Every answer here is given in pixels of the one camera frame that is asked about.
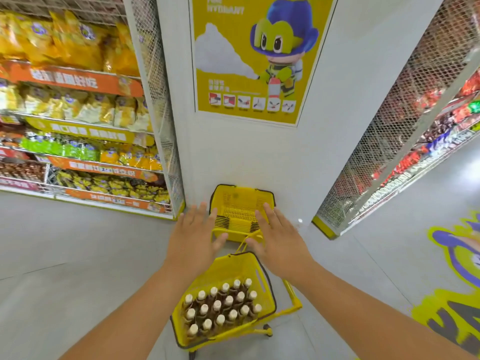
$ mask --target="blue hat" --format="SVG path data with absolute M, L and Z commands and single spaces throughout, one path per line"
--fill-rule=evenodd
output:
M 255 46 L 255 29 L 257 24 L 253 25 L 250 32 L 250 44 L 253 49 L 261 54 L 273 57 L 287 57 L 312 49 L 318 39 L 318 29 L 314 28 L 312 22 L 312 7 L 307 0 L 275 0 L 267 12 L 267 19 L 275 24 L 279 21 L 285 21 L 290 24 L 293 35 L 302 38 L 302 43 L 293 48 L 288 54 L 275 53 L 273 51 L 263 50 Z

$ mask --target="bottle cap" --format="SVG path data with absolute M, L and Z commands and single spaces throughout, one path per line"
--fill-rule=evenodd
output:
M 222 302 L 220 302 L 218 299 L 213 302 L 213 309 L 215 311 L 218 311 L 222 307 Z
M 207 318 L 205 321 L 203 321 L 203 325 L 201 325 L 204 330 L 209 330 L 212 328 L 212 320 Z
M 233 297 L 232 296 L 227 296 L 225 298 L 225 306 L 231 306 L 233 303 Z
M 222 315 L 222 314 L 219 314 L 218 317 L 216 318 L 216 321 L 215 321 L 218 325 L 223 325 L 223 323 L 225 322 L 225 316 Z
M 238 315 L 237 311 L 236 311 L 235 309 L 232 309 L 232 310 L 230 311 L 230 313 L 228 314 L 228 319 L 229 319 L 230 321 L 233 321 L 234 319 L 237 318 L 237 315 Z
M 244 305 L 240 308 L 240 314 L 241 314 L 242 316 L 248 315 L 249 311 L 250 311 L 250 308 L 248 308 L 248 306 L 247 306 L 246 304 L 244 304 Z
M 190 326 L 188 333 L 190 335 L 196 335 L 198 332 L 198 326 L 194 323 L 193 325 Z
M 187 319 L 193 320 L 195 318 L 195 308 L 190 308 L 187 311 Z
M 208 312 L 208 305 L 207 304 L 202 304 L 200 307 L 200 314 L 205 315 Z

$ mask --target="poster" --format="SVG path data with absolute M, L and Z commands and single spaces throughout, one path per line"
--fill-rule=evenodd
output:
M 333 0 L 190 0 L 197 111 L 296 125 Z

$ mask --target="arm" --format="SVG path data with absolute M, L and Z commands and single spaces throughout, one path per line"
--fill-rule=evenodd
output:
M 146 359 L 173 309 L 193 280 L 213 263 L 227 236 L 211 243 L 217 210 L 204 222 L 207 205 L 183 213 L 173 229 L 158 272 L 120 307 L 73 345 L 61 360 Z
M 277 209 L 264 205 L 270 225 L 257 211 L 265 247 L 247 244 L 279 277 L 315 306 L 362 360 L 473 360 L 459 346 L 344 282 L 316 263 L 302 237 Z

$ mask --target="cartoon character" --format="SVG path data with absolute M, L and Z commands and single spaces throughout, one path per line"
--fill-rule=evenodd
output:
M 270 97 L 279 97 L 281 91 L 284 98 L 293 99 L 295 82 L 302 79 L 302 57 L 314 47 L 318 35 L 307 0 L 276 0 L 267 17 L 252 27 L 251 47 L 270 63 L 259 75 L 269 85 Z
M 477 214 L 477 220 L 480 220 L 480 214 Z M 471 230 L 456 230 L 452 233 L 445 229 L 436 229 L 431 237 L 437 244 L 445 247 L 445 254 L 459 276 L 480 288 L 480 223 L 468 220 L 464 222 Z

